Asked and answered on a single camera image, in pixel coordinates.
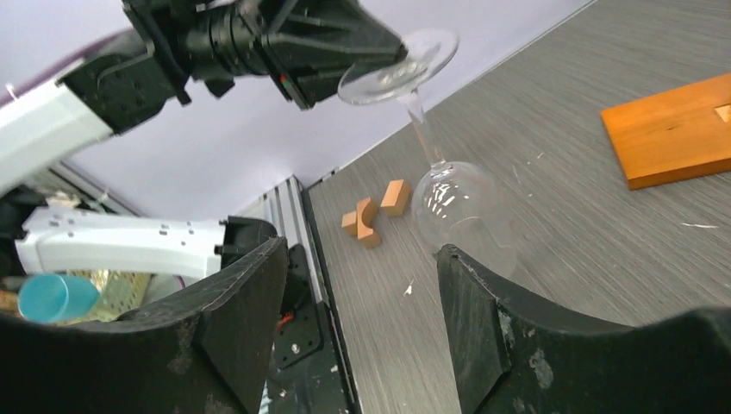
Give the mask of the blue wine glass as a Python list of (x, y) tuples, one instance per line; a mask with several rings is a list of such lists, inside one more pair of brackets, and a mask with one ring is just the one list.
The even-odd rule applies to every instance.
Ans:
[(87, 278), (57, 273), (29, 277), (18, 294), (18, 310), (36, 323), (60, 323), (85, 316), (100, 292)]

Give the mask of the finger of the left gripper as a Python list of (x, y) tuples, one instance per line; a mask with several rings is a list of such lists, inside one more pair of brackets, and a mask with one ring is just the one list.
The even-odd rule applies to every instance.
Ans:
[(338, 91), (352, 66), (379, 69), (406, 57), (402, 39), (358, 1), (277, 1), (260, 37), (272, 79), (309, 110)]

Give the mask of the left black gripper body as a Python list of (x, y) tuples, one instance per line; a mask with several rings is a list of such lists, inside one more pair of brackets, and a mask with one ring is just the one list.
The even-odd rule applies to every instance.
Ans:
[(270, 36), (284, 26), (294, 1), (125, 1), (126, 17), (155, 68), (139, 86), (142, 104), (164, 105), (191, 99), (189, 79), (222, 97), (239, 77), (270, 78), (288, 101), (297, 100), (295, 82), (272, 55)]

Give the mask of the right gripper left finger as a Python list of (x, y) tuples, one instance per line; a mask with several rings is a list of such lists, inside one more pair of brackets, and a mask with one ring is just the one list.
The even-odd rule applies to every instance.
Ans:
[(1, 319), (4, 413), (256, 413), (288, 270), (272, 238), (111, 322)]

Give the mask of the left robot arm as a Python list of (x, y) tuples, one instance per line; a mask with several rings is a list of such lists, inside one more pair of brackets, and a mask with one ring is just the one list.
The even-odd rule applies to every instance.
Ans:
[(357, 1), (4, 1), (1, 266), (201, 279), (306, 239), (259, 119), (406, 48)]

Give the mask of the clear wine glass back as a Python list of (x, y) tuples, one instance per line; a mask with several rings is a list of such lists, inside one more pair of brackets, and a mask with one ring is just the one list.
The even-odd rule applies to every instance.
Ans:
[(404, 60), (378, 68), (351, 66), (338, 85), (351, 105), (397, 100), (409, 114), (430, 165), (412, 193), (411, 214), (431, 254), (453, 244), (493, 273), (509, 277), (517, 266), (515, 220), (494, 177), (473, 163), (446, 160), (435, 141), (419, 88), (440, 72), (459, 47), (456, 33), (424, 28), (403, 38)]

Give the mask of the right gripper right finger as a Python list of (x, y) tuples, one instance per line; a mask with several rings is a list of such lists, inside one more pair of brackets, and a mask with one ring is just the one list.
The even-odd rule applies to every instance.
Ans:
[(464, 413), (727, 413), (730, 311), (641, 327), (569, 310), (454, 245), (437, 260)]

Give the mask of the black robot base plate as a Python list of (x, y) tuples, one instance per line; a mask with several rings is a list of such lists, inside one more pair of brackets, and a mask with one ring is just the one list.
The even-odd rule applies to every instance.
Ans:
[(290, 247), (289, 265), (261, 413), (355, 413), (353, 392), (330, 309), (317, 302), (307, 250)]

